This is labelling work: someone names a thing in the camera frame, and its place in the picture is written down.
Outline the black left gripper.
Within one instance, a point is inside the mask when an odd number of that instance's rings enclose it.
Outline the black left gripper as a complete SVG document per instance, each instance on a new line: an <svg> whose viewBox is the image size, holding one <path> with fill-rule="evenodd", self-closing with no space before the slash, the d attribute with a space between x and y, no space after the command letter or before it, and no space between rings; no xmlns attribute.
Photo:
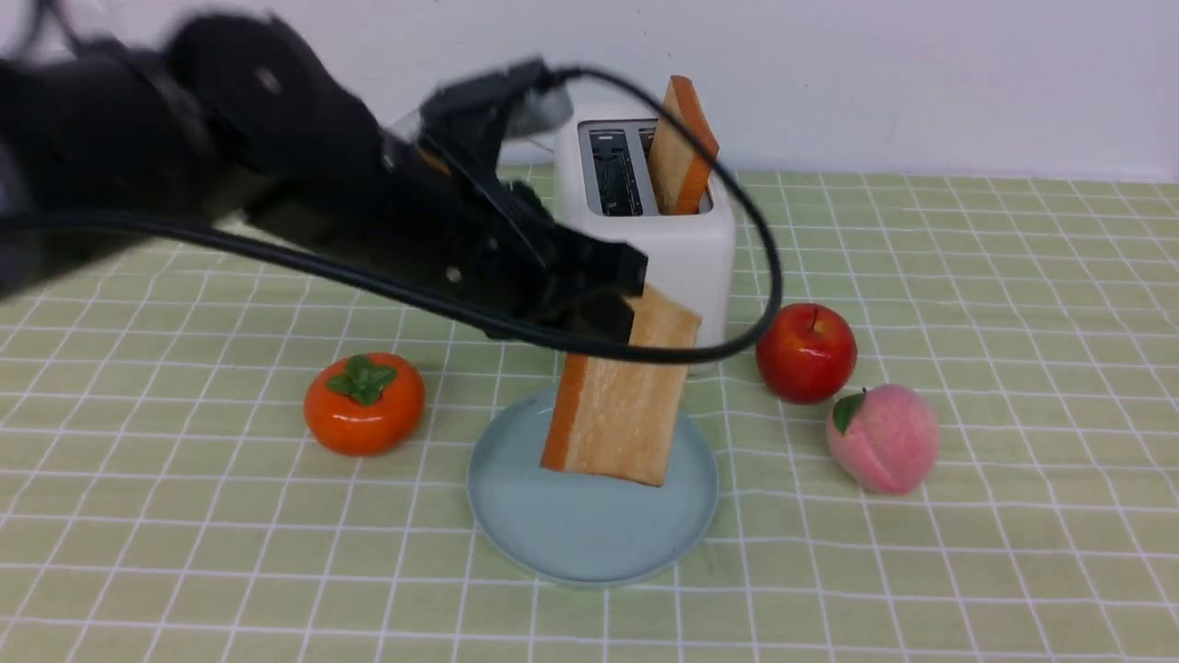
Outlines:
<svg viewBox="0 0 1179 663"><path fill-rule="evenodd" d="M644 293L648 257L635 247L573 242L548 275L417 147L389 138L382 156L370 180L277 185L249 206L250 224L324 260L558 332L586 334L590 319L619 319Z"/></svg>

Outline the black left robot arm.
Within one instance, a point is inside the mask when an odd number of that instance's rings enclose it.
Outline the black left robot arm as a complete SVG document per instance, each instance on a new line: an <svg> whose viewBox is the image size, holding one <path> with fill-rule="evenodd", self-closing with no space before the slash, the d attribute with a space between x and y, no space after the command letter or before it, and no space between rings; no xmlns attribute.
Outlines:
<svg viewBox="0 0 1179 663"><path fill-rule="evenodd" d="M277 17L203 13L163 50L83 42L4 63L4 298L180 239L552 344L627 343L646 255L564 227L498 177L511 138L564 125L527 59L378 124Z"/></svg>

